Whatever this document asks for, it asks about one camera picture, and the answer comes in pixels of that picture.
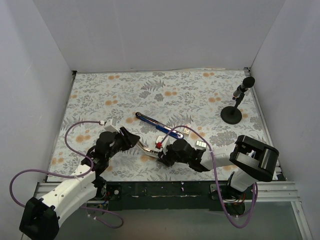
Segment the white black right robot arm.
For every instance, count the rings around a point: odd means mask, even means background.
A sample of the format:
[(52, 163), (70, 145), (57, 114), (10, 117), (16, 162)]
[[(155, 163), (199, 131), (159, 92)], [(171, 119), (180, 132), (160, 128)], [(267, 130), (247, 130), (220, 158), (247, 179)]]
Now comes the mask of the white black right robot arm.
[(171, 167), (175, 163), (187, 164), (192, 170), (209, 172), (214, 166), (235, 165), (238, 171), (231, 173), (222, 195), (237, 199), (256, 182), (271, 182), (279, 157), (279, 151), (246, 135), (240, 135), (235, 143), (210, 151), (209, 147), (193, 148), (185, 139), (170, 143), (159, 140), (158, 161)]

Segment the blue black stapler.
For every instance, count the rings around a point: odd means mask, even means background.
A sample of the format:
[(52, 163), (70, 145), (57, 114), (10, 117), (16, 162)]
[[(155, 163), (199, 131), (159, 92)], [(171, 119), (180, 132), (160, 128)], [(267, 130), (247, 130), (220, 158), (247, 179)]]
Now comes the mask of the blue black stapler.
[(135, 116), (137, 119), (154, 126), (157, 130), (159, 130), (165, 134), (167, 134), (169, 131), (171, 131), (169, 133), (169, 136), (171, 136), (172, 138), (174, 138), (176, 140), (182, 140), (184, 138), (183, 133), (181, 133), (177, 130), (172, 130), (171, 127), (165, 125), (164, 123), (161, 123), (161, 122), (159, 122), (151, 117), (148, 117), (140, 112), (136, 112)]

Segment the metal stapler magazine rail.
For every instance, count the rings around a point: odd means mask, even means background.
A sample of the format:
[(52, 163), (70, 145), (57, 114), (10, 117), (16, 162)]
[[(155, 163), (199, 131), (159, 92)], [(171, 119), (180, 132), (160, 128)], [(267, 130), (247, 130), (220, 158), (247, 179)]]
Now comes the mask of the metal stapler magazine rail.
[(141, 141), (138, 141), (136, 145), (144, 152), (145, 155), (150, 156), (152, 158), (158, 158), (158, 151), (148, 148)]

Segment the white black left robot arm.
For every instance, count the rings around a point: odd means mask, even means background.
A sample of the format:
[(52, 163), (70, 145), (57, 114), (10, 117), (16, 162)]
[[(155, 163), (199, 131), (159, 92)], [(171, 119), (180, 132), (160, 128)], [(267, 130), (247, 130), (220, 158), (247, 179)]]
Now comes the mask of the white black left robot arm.
[(125, 127), (102, 132), (70, 177), (42, 197), (27, 201), (19, 230), (32, 240), (53, 240), (73, 212), (88, 200), (101, 200), (106, 196), (105, 182), (100, 175), (115, 154), (133, 148), (139, 140), (138, 135)]

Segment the white staple box sleeve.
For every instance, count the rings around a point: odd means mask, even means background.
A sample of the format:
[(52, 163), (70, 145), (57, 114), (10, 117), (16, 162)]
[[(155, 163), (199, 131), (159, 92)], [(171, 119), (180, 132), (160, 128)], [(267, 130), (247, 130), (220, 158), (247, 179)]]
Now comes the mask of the white staple box sleeve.
[(191, 130), (190, 130), (189, 128), (185, 127), (185, 128), (183, 129), (183, 134), (189, 136), (189, 135), (190, 135), (190, 131), (191, 131)]

